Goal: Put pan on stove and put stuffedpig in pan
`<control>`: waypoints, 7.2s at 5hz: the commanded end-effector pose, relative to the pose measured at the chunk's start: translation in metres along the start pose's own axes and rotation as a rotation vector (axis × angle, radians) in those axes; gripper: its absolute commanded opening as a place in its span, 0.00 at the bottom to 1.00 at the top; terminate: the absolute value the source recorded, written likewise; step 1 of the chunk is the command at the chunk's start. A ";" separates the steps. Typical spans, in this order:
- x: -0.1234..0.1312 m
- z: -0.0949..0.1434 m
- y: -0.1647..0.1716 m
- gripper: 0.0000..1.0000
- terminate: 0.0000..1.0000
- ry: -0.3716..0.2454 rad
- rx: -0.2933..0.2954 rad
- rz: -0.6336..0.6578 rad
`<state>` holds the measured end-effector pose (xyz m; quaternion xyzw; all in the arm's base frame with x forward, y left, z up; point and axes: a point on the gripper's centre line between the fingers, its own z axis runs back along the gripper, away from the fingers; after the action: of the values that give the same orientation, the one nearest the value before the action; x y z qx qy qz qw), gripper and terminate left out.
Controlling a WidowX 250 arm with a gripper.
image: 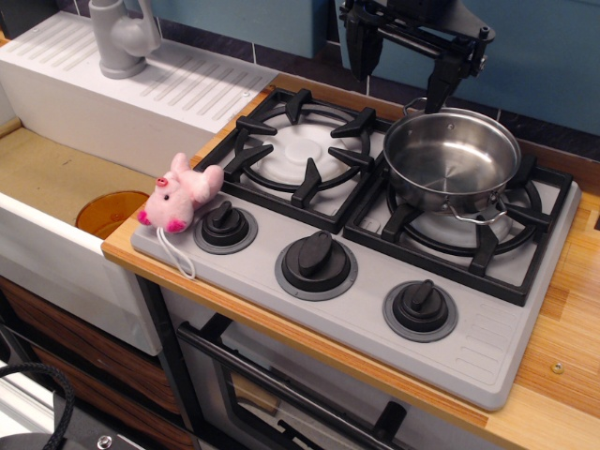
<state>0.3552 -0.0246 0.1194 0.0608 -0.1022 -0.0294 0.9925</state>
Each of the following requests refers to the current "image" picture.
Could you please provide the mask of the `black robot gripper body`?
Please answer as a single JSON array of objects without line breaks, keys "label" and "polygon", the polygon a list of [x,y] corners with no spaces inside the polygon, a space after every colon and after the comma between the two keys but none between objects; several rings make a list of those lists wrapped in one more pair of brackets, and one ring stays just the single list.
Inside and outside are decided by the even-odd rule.
[{"label": "black robot gripper body", "polygon": [[365,11],[379,19],[383,42],[389,40],[430,58],[471,47],[476,60],[496,37],[491,26],[461,1],[345,1],[340,7],[344,27],[350,11]]}]

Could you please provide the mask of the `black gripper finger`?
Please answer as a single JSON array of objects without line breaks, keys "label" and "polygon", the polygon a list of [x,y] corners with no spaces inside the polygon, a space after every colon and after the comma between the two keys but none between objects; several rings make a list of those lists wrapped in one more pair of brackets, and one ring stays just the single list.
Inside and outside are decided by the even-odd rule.
[{"label": "black gripper finger", "polygon": [[364,81],[379,65],[383,37],[379,35],[381,21],[365,11],[350,11],[345,19],[346,44],[351,73]]},{"label": "black gripper finger", "polygon": [[434,69],[427,80],[425,113],[437,113],[451,97],[461,81],[472,73],[473,48],[464,52],[445,51],[435,58]]}]

